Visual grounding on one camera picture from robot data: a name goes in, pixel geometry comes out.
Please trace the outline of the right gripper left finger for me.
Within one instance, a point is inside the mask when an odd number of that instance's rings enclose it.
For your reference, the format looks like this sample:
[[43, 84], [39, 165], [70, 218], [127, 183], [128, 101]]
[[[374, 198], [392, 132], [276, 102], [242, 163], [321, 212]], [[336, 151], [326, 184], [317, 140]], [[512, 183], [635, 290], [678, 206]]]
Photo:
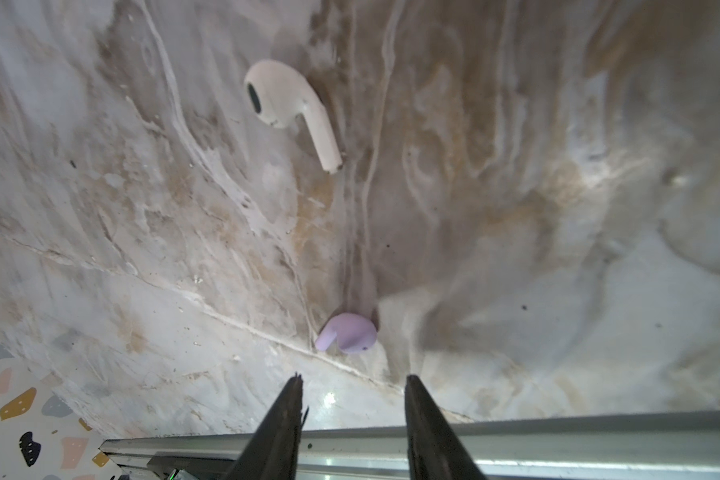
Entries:
[[225, 479], [296, 478], [304, 424], [303, 379], [288, 379]]

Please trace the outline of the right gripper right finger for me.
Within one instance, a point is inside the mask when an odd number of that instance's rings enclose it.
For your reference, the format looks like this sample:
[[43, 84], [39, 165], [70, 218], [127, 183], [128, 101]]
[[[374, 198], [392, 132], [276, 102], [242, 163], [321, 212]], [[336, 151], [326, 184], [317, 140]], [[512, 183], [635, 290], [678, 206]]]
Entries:
[[406, 378], [404, 404], [411, 479], [485, 478], [416, 375]]

